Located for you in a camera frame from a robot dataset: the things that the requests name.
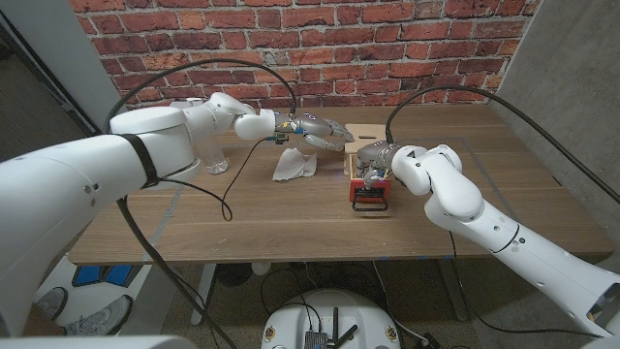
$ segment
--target floor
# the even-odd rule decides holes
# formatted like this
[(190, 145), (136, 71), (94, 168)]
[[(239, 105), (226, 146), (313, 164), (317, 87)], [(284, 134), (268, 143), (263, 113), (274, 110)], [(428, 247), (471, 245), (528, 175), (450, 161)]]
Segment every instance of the floor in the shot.
[[(377, 262), (377, 267), (386, 284), (391, 310), (398, 321), (417, 333), (431, 333), (446, 349), (455, 345), (481, 348), (472, 322), (455, 320), (435, 261), (381, 261)], [(315, 287), (311, 278), (319, 287), (347, 288), (379, 305), (383, 303), (370, 262), (308, 264), (309, 278), (303, 264), (276, 264), (270, 271), (279, 269), (294, 270), (303, 291)], [(198, 284), (199, 267), (179, 268), (179, 271), (190, 283)], [(260, 347), (268, 318), (260, 297), (264, 280), (265, 276), (253, 274), (240, 286), (225, 286), (217, 281), (213, 289), (209, 314), (239, 348)], [(273, 309), (296, 296), (298, 287), (289, 273), (279, 272), (265, 281), (263, 291), (267, 307)], [(189, 324), (191, 311), (190, 305), (177, 293), (162, 333), (185, 336), (200, 348), (215, 348), (207, 325), (194, 327)], [(402, 338), (403, 349), (413, 348), (417, 343), (408, 335)], [(221, 338), (218, 341), (220, 347), (227, 347)]]

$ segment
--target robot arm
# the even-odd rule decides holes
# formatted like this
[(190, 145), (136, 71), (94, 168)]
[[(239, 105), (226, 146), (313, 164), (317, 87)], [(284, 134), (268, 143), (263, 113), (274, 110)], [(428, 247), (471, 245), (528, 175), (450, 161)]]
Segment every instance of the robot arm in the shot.
[(414, 195), (431, 192), (424, 211), (433, 223), (487, 249), (585, 331), (620, 333), (620, 275), (576, 258), (484, 200), (448, 146), (374, 143), (358, 152), (357, 167), (367, 188), (378, 179), (368, 173), (393, 170)]

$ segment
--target shoe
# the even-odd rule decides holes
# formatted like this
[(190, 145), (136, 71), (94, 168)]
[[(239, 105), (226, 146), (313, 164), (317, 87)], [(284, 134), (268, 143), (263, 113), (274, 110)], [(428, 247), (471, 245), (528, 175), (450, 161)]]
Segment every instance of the shoe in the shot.
[(65, 327), (65, 335), (89, 336), (116, 334), (125, 324), (132, 309), (133, 300), (125, 295), (111, 302), (98, 312)]
[(36, 305), (43, 311), (49, 320), (54, 321), (65, 308), (68, 295), (67, 290), (63, 287), (56, 287), (41, 297), (36, 302)]

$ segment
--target wooden board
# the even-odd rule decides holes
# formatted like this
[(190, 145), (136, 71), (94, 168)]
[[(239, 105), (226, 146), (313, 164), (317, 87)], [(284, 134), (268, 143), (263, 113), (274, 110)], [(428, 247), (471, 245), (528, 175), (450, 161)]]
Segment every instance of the wooden board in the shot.
[[(346, 123), (385, 122), (392, 108), (303, 109)], [(460, 156), (464, 174), (484, 197), (542, 236), (578, 255), (607, 255), (612, 241), (585, 214), (487, 106), (415, 106), (403, 109), (392, 123), (400, 143), (432, 147), (445, 143)], [(253, 143), (229, 133), (221, 138), (231, 160), (223, 174), (201, 174), (193, 183), (223, 195)], [(233, 221), (226, 222), (211, 197), (182, 189), (164, 218), (175, 190), (139, 191), (130, 208), (148, 237), (173, 263), (286, 262), (367, 259), (444, 258), (451, 255), (450, 236), (424, 215), (428, 197), (415, 197), (394, 182), (391, 216), (359, 217), (348, 200), (348, 177), (341, 152), (318, 151), (311, 177), (271, 180), (286, 147), (304, 154), (317, 150), (291, 136), (284, 145), (261, 144), (248, 161), (226, 201)], [(458, 254), (488, 254), (457, 237)], [(144, 253), (116, 206), (91, 223), (69, 258), (79, 265), (142, 263)]]

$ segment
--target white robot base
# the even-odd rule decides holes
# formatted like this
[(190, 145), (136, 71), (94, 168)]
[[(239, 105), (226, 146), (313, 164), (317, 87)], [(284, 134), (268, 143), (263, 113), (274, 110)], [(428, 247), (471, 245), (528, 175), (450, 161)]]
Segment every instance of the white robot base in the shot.
[(389, 315), (363, 296), (345, 290), (319, 289), (306, 292), (303, 298), (316, 309), (321, 322), (310, 307), (308, 317), (306, 306), (297, 296), (267, 320), (262, 349), (400, 348), (396, 326)]

